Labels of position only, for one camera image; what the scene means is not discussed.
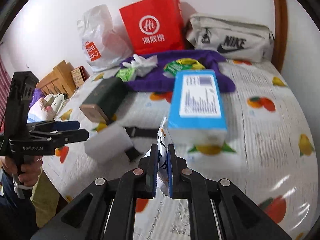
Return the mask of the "person's left hand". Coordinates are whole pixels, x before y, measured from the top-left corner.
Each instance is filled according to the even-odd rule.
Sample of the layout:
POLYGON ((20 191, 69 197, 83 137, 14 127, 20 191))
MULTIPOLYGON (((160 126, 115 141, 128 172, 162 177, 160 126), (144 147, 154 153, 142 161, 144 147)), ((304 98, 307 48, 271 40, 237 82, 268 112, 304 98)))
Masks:
MULTIPOLYGON (((1 164, 8 175, 11 176, 13 174, 17 174, 17 167, 11 158, 1 157, 1 164)), ((21 165, 22 174, 18 176, 19 181, 27 187, 33 187, 36 185, 41 174, 42 164, 42 156, 38 155, 34 156, 34 159, 30 163, 21 165)))

